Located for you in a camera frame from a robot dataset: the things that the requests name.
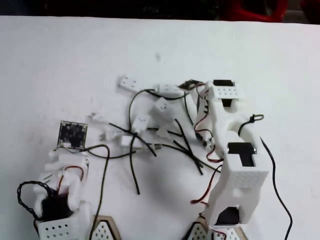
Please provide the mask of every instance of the white table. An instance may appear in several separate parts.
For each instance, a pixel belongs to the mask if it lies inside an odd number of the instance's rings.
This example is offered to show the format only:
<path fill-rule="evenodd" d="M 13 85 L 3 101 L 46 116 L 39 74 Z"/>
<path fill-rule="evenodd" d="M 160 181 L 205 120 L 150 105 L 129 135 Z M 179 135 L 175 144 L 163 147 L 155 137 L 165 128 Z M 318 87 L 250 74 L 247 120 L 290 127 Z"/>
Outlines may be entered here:
<path fill-rule="evenodd" d="M 265 115 L 256 129 L 273 153 L 278 190 L 293 216 L 289 239 L 317 239 L 319 43 L 320 27 L 314 25 L 1 16 L 0 238 L 36 238 L 16 189 L 43 171 L 60 120 L 83 122 L 99 112 L 127 126 L 132 95 L 117 90 L 116 82 L 128 75 L 146 88 L 191 78 L 239 81 L 248 115 Z M 153 98 L 140 97 L 136 111 L 147 109 L 141 107 L 146 102 Z M 188 126 L 183 111 L 179 118 Z M 90 136 L 86 145 L 96 140 Z M 194 151 L 205 156 L 198 146 Z M 113 147 L 111 154 L 117 153 Z M 93 158 L 85 191 L 94 211 L 103 165 Z M 157 158 L 137 155 L 134 166 L 141 195 L 129 159 L 112 160 L 100 213 L 114 217 L 125 240 L 180 239 L 203 210 L 190 200 L 203 193 L 212 171 L 200 176 L 191 160 L 173 150 L 160 150 Z M 23 199 L 34 202 L 31 188 Z M 288 224 L 269 174 L 245 233 L 251 240 L 280 240 Z"/>

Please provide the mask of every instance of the black wire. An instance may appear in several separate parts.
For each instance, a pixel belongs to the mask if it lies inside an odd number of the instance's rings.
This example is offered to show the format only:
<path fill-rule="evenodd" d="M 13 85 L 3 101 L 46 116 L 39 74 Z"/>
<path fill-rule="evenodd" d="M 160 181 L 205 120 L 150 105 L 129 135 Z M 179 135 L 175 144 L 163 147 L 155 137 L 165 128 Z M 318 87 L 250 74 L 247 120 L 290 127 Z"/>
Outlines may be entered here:
<path fill-rule="evenodd" d="M 91 228 L 90 235 L 89 235 L 89 240 L 92 239 L 92 235 L 94 233 L 95 226 L 96 226 L 97 219 L 98 219 L 98 215 L 99 215 L 99 212 L 100 212 L 102 199 L 103 199 L 103 196 L 104 196 L 105 178 L 106 178 L 106 172 L 107 172 L 107 168 L 108 168 L 108 162 L 109 162 L 109 159 L 110 159 L 110 148 L 105 144 L 99 144 L 99 145 L 96 145 L 96 146 L 87 147 L 87 148 L 85 148 L 85 149 L 80 151 L 80 152 L 88 152 L 88 151 L 90 151 L 92 149 L 96 149 L 96 148 L 100 148 L 100 147 L 106 148 L 108 153 L 107 153 L 107 156 L 105 158 L 105 164 L 104 164 L 104 170 L 103 170 L 103 176 L 102 176 L 102 182 L 101 182 L 101 189 L 100 189 L 99 204 L 98 204 L 98 208 L 96 210 L 95 216 L 94 216 L 92 228 Z"/>
<path fill-rule="evenodd" d="M 132 131 L 126 130 L 126 129 L 124 129 L 124 128 L 120 127 L 120 126 L 117 126 L 117 125 L 115 125 L 115 124 L 113 124 L 113 123 L 111 123 L 111 122 L 109 123 L 109 125 L 117 128 L 117 129 L 120 129 L 120 130 L 124 131 L 124 132 L 127 133 L 127 134 L 130 134 L 130 135 L 132 135 L 132 136 L 134 135 L 134 133 L 133 133 Z M 147 148 L 150 150 L 150 152 L 151 152 L 155 157 L 157 156 L 156 152 L 152 149 L 152 147 L 150 146 L 150 144 L 148 144 L 142 137 L 140 137 L 139 135 L 136 135 L 135 137 L 136 137 L 137 139 L 139 139 L 141 142 L 143 142 L 143 144 L 147 146 Z"/>
<path fill-rule="evenodd" d="M 190 116 L 190 113 L 189 113 L 189 110 L 188 110 L 186 95 L 183 95 L 183 98 L 184 98 L 185 113 L 186 113 L 186 115 L 187 115 L 187 117 L 188 117 L 191 125 L 194 125 L 194 122 L 192 121 L 191 116 Z"/>
<path fill-rule="evenodd" d="M 202 163 L 203 165 L 207 166 L 208 168 L 210 168 L 210 169 L 212 169 L 212 170 L 216 170 L 215 167 L 210 166 L 209 164 L 201 161 L 199 158 L 197 158 L 197 157 L 194 156 L 194 155 L 191 155 L 191 154 L 190 154 L 188 151 L 186 151 L 186 150 L 183 150 L 183 149 L 180 149 L 180 148 L 178 148 L 178 147 L 171 146 L 171 145 L 168 145 L 168 144 L 163 144 L 163 143 L 162 143 L 161 145 L 164 146 L 164 147 L 167 147 L 167 148 L 171 148 L 171 149 L 177 150 L 177 151 L 179 151 L 179 152 L 187 155 L 187 156 L 190 157 L 191 159 L 192 159 L 192 158 L 195 158 L 197 161 L 199 161 L 199 162 Z"/>
<path fill-rule="evenodd" d="M 155 130 L 155 131 L 158 131 L 159 128 L 157 128 L 157 127 L 148 127 L 147 130 Z M 174 132 L 174 131 L 167 131 L 167 132 L 170 133 L 170 134 L 172 134 L 172 135 L 176 135 L 176 136 L 182 138 L 182 135 L 179 134 L 179 133 L 176 133 L 176 132 Z"/>
<path fill-rule="evenodd" d="M 159 94 L 156 94 L 155 92 L 152 92 L 153 89 L 147 89 L 146 92 L 148 94 L 151 94 L 152 96 L 155 96 L 157 98 L 164 98 L 165 100 L 168 100 L 168 101 L 173 101 L 173 100 L 179 100 L 179 99 L 182 99 L 184 98 L 186 95 L 188 95 L 188 93 L 184 93 L 183 96 L 178 96 L 178 97 L 166 97 L 166 96 L 161 96 Z"/>
<path fill-rule="evenodd" d="M 134 141 L 136 139 L 137 134 L 134 134 L 130 143 L 130 152 L 129 152 L 129 156 L 130 156 L 130 168 L 131 168 L 131 172 L 132 172 L 132 176 L 133 176 L 133 180 L 134 180 L 134 184 L 135 184 L 135 188 L 136 188 L 136 193 L 138 195 L 140 195 L 140 189 L 139 189 L 139 184 L 136 178 L 136 174 L 135 174 L 135 170 L 134 170 L 134 165 L 132 162 L 132 152 L 133 152 L 133 147 L 134 147 Z"/>
<path fill-rule="evenodd" d="M 178 126 L 179 126 L 180 132 L 181 132 L 181 134 L 182 134 L 183 140 L 184 140 L 187 148 L 189 149 L 190 153 L 193 153 L 192 150 L 191 150 L 190 144 L 189 144 L 189 142 L 188 142 L 188 140 L 187 140 L 187 137 L 186 137 L 186 135 L 185 135 L 185 132 L 184 132 L 184 130 L 183 130 L 181 124 L 180 124 L 180 122 L 179 122 L 177 119 L 175 119 L 175 122 L 176 122 L 176 123 L 178 124 Z"/>
<path fill-rule="evenodd" d="M 38 215 L 35 213 L 35 211 L 31 208 L 28 207 L 21 199 L 21 190 L 22 187 L 25 185 L 39 185 L 40 187 L 44 188 L 48 194 L 48 198 L 51 198 L 53 196 L 55 196 L 57 194 L 57 191 L 55 191 L 54 189 L 52 189 L 51 187 L 49 187 L 47 184 L 41 182 L 41 181 L 24 181 L 22 183 L 20 183 L 19 187 L 16 190 L 16 194 L 17 194 L 17 200 L 18 203 L 24 208 L 26 209 L 29 213 L 32 214 L 33 218 L 37 221 L 42 220 L 41 217 L 38 217 Z"/>
<path fill-rule="evenodd" d="M 201 168 L 203 168 L 204 166 L 202 166 L 202 165 L 199 163 L 198 158 L 197 158 L 197 157 L 194 158 L 195 155 L 194 155 L 192 152 L 190 152 L 188 149 L 186 149 L 184 146 L 182 146 L 182 145 L 181 145 L 179 142 L 177 142 L 176 140 L 173 140 L 172 142 L 173 142 L 175 145 L 177 145 L 179 148 L 181 148 L 182 150 L 184 150 L 186 153 L 188 153 L 188 154 L 190 155 L 190 157 L 194 160 L 194 163 L 195 163 L 195 165 L 197 166 L 200 174 L 203 175 L 203 172 L 201 171 Z"/>
<path fill-rule="evenodd" d="M 130 105 L 129 105 L 129 115 L 128 115 L 128 120 L 129 120 L 129 131 L 131 131 L 132 130 L 132 123 L 131 123 L 131 107 L 132 107 L 132 104 L 133 104 L 133 102 L 134 102 L 134 100 L 135 100 L 135 98 L 139 95 L 139 94 L 141 94 L 141 93 L 143 93 L 143 92 L 147 92 L 147 93 L 152 93 L 151 91 L 154 91 L 154 89 L 144 89 L 144 90 L 141 90 L 141 91 L 139 91 L 139 92 L 137 92 L 134 96 L 133 96 L 133 98 L 132 98 L 132 100 L 131 100 L 131 102 L 130 102 Z"/>
<path fill-rule="evenodd" d="M 187 137 L 186 137 L 186 135 L 185 135 L 185 132 L 184 132 L 184 130 L 183 130 L 180 122 L 179 122 L 177 119 L 175 119 L 175 122 L 176 122 L 176 123 L 178 124 L 178 126 L 179 126 L 179 129 L 180 129 L 180 132 L 181 132 L 181 134 L 182 134 L 183 140 L 184 140 L 184 142 L 185 142 L 185 144 L 186 144 L 186 146 L 187 146 L 187 148 L 188 148 L 188 151 L 190 152 L 190 155 L 194 156 L 194 153 L 192 152 L 192 149 L 191 149 L 191 147 L 190 147 L 190 144 L 189 144 L 189 142 L 188 142 L 188 139 L 187 139 Z M 200 174 L 203 175 L 204 173 L 203 173 L 202 170 L 201 170 L 201 167 L 203 168 L 203 166 L 201 166 L 201 164 L 199 163 L 199 161 L 197 161 L 196 159 L 193 159 L 193 160 L 194 160 L 194 163 L 195 163 L 196 167 L 198 168 Z"/>
<path fill-rule="evenodd" d="M 276 162 L 275 162 L 275 159 L 272 156 L 272 153 L 271 153 L 270 149 L 268 148 L 268 146 L 266 145 L 266 143 L 263 141 L 263 139 L 261 137 L 260 137 L 260 139 L 261 139 L 261 142 L 262 142 L 265 150 L 269 154 L 269 157 L 270 157 L 270 159 L 272 161 L 272 184 L 273 184 L 273 188 L 274 188 L 275 194 L 276 194 L 279 202 L 281 203 L 281 205 L 283 206 L 284 210 L 286 211 L 286 213 L 288 214 L 288 216 L 290 218 L 290 224 L 289 224 L 289 227 L 288 227 L 288 229 L 286 231 L 286 234 L 285 234 L 285 237 L 284 237 L 284 240 L 287 240 L 288 236 L 289 236 L 289 233 L 290 233 L 290 230 L 291 230 L 291 227 L 293 225 L 293 219 L 292 219 L 291 213 L 289 212 L 288 208 L 286 207 L 286 205 L 284 204 L 283 200 L 281 199 L 281 197 L 280 197 L 280 195 L 278 193 L 278 189 L 277 189 L 277 186 L 276 186 Z"/>
<path fill-rule="evenodd" d="M 256 121 L 261 121 L 265 118 L 265 116 L 263 114 L 258 114 L 258 115 L 252 115 L 249 119 L 249 121 L 246 121 L 244 123 L 242 123 L 239 127 L 239 130 L 238 130 L 238 136 L 240 137 L 240 133 L 241 133 L 241 130 L 242 128 L 247 125 L 247 124 L 253 124 L 254 122 Z"/>
<path fill-rule="evenodd" d="M 36 231 L 36 234 L 38 235 L 38 237 L 40 237 L 36 221 L 37 221 L 36 219 L 33 220 L 33 227 L 34 227 L 34 230 Z"/>
<path fill-rule="evenodd" d="M 106 159 L 105 156 L 101 156 L 101 155 L 95 154 L 95 153 L 93 153 L 92 151 L 88 151 L 88 153 L 90 153 L 91 155 L 93 155 L 93 156 L 95 156 L 95 157 L 97 157 L 97 158 Z M 109 159 L 120 159 L 120 158 L 124 158 L 124 157 L 126 157 L 126 156 L 129 156 L 129 155 L 130 155 L 130 152 L 121 154 L 121 155 L 119 155 L 119 156 L 111 156 L 111 157 L 109 157 Z"/>

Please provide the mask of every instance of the red object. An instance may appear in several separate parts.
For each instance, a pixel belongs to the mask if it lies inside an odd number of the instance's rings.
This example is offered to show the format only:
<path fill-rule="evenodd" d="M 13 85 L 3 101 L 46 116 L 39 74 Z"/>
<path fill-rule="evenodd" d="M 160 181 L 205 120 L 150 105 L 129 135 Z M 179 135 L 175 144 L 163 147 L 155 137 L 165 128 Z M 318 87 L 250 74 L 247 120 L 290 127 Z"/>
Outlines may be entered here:
<path fill-rule="evenodd" d="M 283 21 L 287 5 L 288 0 L 276 0 L 273 13 L 271 15 L 263 15 L 244 9 L 244 0 L 227 0 L 221 19 L 226 21 L 257 21 L 280 23 Z"/>

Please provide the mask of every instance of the white connector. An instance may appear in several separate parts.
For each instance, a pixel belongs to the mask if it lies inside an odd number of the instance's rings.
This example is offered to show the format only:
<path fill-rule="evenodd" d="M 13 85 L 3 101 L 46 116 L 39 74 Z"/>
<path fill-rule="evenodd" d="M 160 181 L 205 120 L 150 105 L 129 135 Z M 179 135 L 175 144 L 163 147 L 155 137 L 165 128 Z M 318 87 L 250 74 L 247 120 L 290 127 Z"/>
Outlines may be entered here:
<path fill-rule="evenodd" d="M 123 135 L 121 137 L 120 145 L 122 147 L 130 147 L 131 141 L 132 141 L 132 136 Z M 136 138 L 133 142 L 133 147 L 135 149 L 142 149 L 144 147 L 144 145 L 142 144 L 142 142 L 139 139 Z"/>
<path fill-rule="evenodd" d="M 140 133 L 141 131 L 145 131 L 148 127 L 148 123 L 150 120 L 150 115 L 148 114 L 140 114 L 138 115 L 132 124 L 132 129 L 134 133 Z"/>
<path fill-rule="evenodd" d="M 178 98 L 184 95 L 184 92 L 172 84 L 159 84 L 156 92 L 166 98 Z"/>
<path fill-rule="evenodd" d="M 123 135 L 123 131 L 115 131 L 115 130 L 106 130 L 102 134 L 100 134 L 100 141 L 107 141 L 111 142 L 114 140 L 116 137 Z"/>
<path fill-rule="evenodd" d="M 137 85 L 137 81 L 132 78 L 128 78 L 127 76 L 124 76 L 121 79 L 119 86 L 123 89 L 126 89 L 134 93 L 137 93 L 140 91 L 140 88 Z"/>
<path fill-rule="evenodd" d="M 159 98 L 153 105 L 152 111 L 167 123 L 175 119 L 175 111 L 171 104 L 163 97 Z"/>

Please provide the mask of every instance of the circuit board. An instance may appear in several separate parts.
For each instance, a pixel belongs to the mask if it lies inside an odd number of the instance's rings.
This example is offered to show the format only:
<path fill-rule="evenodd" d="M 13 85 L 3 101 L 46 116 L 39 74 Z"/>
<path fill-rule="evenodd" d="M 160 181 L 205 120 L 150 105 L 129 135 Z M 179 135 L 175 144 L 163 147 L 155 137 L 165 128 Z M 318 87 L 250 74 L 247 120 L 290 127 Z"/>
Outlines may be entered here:
<path fill-rule="evenodd" d="M 61 121 L 57 147 L 82 150 L 85 148 L 88 124 Z"/>

